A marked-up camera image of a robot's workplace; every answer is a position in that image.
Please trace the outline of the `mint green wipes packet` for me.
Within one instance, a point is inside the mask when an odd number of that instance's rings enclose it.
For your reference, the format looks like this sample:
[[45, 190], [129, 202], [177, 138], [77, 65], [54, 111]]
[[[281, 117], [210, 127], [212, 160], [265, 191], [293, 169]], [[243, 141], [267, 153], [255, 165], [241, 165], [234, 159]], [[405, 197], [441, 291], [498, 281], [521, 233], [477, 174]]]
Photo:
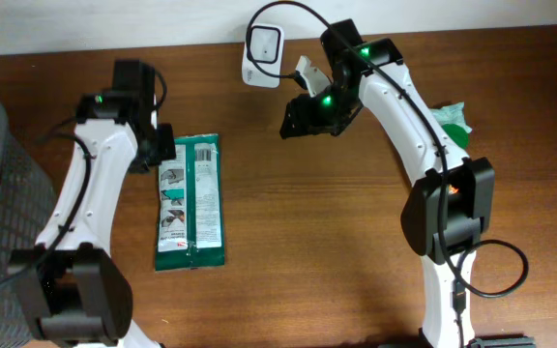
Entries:
[[465, 103], [461, 101], [440, 108], [431, 108], [430, 112], [441, 126], [455, 125], [462, 128], [466, 133], [471, 133], [473, 129], [466, 123], [464, 107]]

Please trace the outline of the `green lidded jar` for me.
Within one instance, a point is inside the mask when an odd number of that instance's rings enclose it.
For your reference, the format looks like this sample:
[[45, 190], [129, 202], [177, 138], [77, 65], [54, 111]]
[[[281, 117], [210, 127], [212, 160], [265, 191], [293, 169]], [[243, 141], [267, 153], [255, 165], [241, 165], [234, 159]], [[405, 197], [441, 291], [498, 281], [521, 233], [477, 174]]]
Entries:
[[442, 129], [449, 136], [449, 138], [461, 149], [466, 150], [469, 145], [468, 132], [459, 125], [446, 124]]

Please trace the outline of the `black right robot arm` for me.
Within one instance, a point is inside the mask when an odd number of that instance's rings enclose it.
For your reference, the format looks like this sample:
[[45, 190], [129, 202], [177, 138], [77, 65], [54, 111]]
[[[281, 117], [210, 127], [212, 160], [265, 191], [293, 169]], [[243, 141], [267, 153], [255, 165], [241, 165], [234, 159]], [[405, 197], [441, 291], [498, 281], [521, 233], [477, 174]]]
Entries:
[[470, 281], [482, 235], [490, 222], [495, 172], [486, 158], [471, 159], [432, 116], [418, 94], [403, 57], [389, 39], [366, 42], [350, 19], [328, 25], [320, 37], [333, 75], [327, 77], [302, 58], [294, 73], [306, 92], [288, 103], [282, 138], [341, 134], [366, 108], [393, 143], [411, 190], [400, 215], [407, 243], [424, 272], [425, 318], [416, 347], [533, 347], [521, 334], [476, 336], [470, 297], [500, 298]]

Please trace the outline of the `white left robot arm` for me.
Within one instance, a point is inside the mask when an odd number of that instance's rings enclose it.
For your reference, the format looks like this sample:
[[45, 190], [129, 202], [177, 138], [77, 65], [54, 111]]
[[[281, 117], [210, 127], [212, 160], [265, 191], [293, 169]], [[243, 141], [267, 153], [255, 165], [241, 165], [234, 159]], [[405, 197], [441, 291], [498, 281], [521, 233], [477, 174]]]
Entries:
[[36, 242], [8, 272], [30, 334], [59, 347], [155, 347], [132, 319], [132, 288], [110, 255], [122, 185], [176, 157], [158, 122], [166, 82], [151, 65], [118, 60], [110, 87], [83, 95], [72, 118], [73, 156]]

